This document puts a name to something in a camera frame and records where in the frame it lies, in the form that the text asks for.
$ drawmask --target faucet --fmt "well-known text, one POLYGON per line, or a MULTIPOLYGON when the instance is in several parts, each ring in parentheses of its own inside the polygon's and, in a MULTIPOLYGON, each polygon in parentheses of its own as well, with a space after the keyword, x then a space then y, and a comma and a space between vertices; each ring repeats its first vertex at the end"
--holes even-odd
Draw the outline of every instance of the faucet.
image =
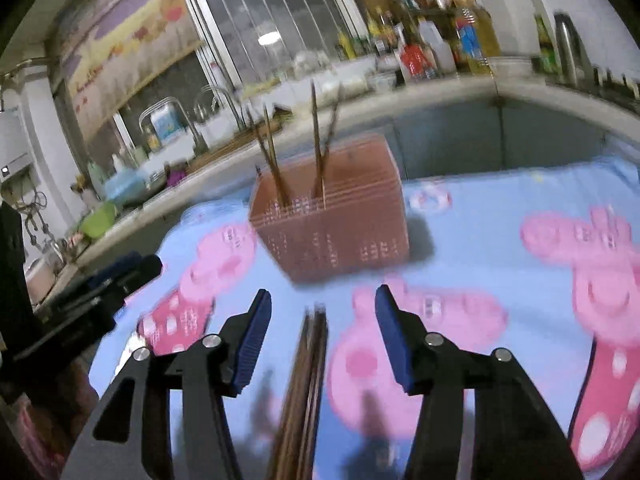
POLYGON ((246 129, 246 123, 244 122, 244 119, 238 114, 238 109, 236 108, 236 104, 238 104, 240 106, 240 110, 241 111, 242 111, 242 106, 240 105, 240 103, 238 103, 236 101, 236 99, 234 98, 234 95, 229 90, 227 90, 226 88, 224 88, 222 86, 204 85, 200 89, 200 92, 198 93, 198 95, 196 96, 196 99, 195 99, 195 102, 194 102, 194 106, 193 106, 194 110, 198 109, 198 105, 200 104, 200 98, 204 94, 206 94, 206 92, 212 92, 214 95, 216 94, 216 92, 220 92, 220 93, 224 94, 225 97, 226 97, 226 102, 229 103, 229 107, 231 108, 231 112, 234 115, 234 118, 236 119, 236 125, 238 126, 238 132, 242 132, 244 129, 246 129))
POLYGON ((175 97, 165 97, 161 101, 157 102, 153 106, 150 106, 144 112, 142 112, 140 114, 140 118, 138 119, 138 126, 140 127, 140 131, 144 133, 144 130, 142 129, 142 121, 145 118, 149 117, 149 115, 151 115, 156 110, 159 110, 160 108, 162 108, 167 103, 176 103, 178 105, 178 108, 180 108, 180 111, 182 112, 184 119, 187 121, 187 126, 191 131, 191 135, 193 136, 193 142, 195 143, 193 152, 195 153, 195 155, 201 155, 203 153, 208 152, 209 146, 207 145, 207 141, 204 140, 204 137, 202 136, 202 134, 198 130, 196 130, 196 127, 194 126, 193 121, 191 121, 191 118, 187 115, 187 112, 184 111, 184 107, 182 106, 182 103, 178 101, 178 99, 175 97))

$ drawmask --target silver kettle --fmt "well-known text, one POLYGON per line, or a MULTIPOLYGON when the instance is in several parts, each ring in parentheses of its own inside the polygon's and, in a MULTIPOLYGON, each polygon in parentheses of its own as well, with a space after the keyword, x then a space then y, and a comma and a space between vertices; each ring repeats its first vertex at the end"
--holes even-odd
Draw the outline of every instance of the silver kettle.
POLYGON ((564 81, 574 88, 591 81, 591 63, 574 22, 565 12, 556 12, 556 41, 560 54, 560 66, 564 81))

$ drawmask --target bundle of chopsticks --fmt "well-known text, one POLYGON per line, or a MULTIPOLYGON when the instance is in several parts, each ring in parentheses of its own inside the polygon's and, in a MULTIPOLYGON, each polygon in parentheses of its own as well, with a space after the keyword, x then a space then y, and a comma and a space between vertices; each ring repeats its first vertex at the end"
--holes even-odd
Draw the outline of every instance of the bundle of chopsticks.
POLYGON ((302 323, 268 480, 312 480, 328 335, 326 314, 316 305, 302 323))
MULTIPOLYGON (((329 159, 329 145, 334 138, 335 135, 335 127, 338 121, 338 106, 340 105, 340 101, 342 99, 342 85, 338 88, 338 97, 335 103, 332 106, 331 111, 331 120, 329 122, 329 132, 324 141, 324 153, 322 153, 322 149, 320 146, 320 131, 319 131, 319 123, 318 123, 318 99, 316 97, 316 85, 314 82, 311 82, 311 113, 313 115, 313 123, 314 123, 314 149, 316 154, 316 180, 314 182, 313 189, 311 191, 311 197, 313 199, 318 199, 320 197, 324 200, 324 171, 327 166, 327 162, 329 159)), ((260 135, 260 131, 258 130, 257 125, 254 123, 251 114, 249 113, 249 127, 254 132, 254 136, 258 141, 258 145, 260 146, 260 150, 265 160, 267 161, 267 165, 271 170, 271 174, 273 175, 273 180, 276 186, 276 194, 278 196, 278 205, 281 209, 287 208, 291 205, 291 200, 289 197, 289 192, 287 191, 286 184, 280 173, 280 168, 278 167, 278 159, 276 157, 276 150, 273 144, 273 134, 271 133, 271 124, 269 121, 269 113, 266 105, 264 106, 264 120, 267 126, 267 144, 264 145, 264 139, 260 135)))

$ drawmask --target green bowl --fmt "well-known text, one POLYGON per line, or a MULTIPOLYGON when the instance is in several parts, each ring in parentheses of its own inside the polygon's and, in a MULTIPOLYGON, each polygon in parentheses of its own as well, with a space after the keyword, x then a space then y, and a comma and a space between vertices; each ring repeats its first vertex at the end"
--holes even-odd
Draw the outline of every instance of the green bowl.
POLYGON ((104 202, 80 224, 80 230, 92 240, 104 236, 116 222, 117 209, 112 202, 104 202))

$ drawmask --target water heater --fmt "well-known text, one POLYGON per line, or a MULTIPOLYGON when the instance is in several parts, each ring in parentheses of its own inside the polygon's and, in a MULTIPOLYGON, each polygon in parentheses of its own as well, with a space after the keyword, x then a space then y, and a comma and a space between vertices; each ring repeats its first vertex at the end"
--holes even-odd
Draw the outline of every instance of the water heater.
POLYGON ((0 114, 0 184, 33 163, 18 108, 0 114))

